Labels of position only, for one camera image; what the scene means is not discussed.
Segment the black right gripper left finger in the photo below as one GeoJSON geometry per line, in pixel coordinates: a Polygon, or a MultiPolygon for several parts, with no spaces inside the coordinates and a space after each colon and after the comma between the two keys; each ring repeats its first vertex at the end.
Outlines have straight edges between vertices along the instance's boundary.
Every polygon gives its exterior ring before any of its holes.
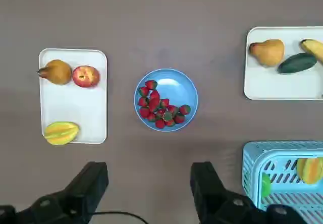
{"type": "Polygon", "coordinates": [[[38,198],[16,211],[1,206],[1,223],[89,223],[109,184],[107,164],[88,162],[61,191],[38,198]]]}

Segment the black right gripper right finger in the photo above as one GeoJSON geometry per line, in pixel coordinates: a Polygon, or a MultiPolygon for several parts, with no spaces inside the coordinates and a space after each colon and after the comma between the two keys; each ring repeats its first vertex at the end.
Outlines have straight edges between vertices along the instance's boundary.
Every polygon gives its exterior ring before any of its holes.
{"type": "Polygon", "coordinates": [[[257,208],[250,198],[227,190],[211,162],[194,162],[190,187],[200,223],[306,223],[292,207],[272,204],[257,208]]]}

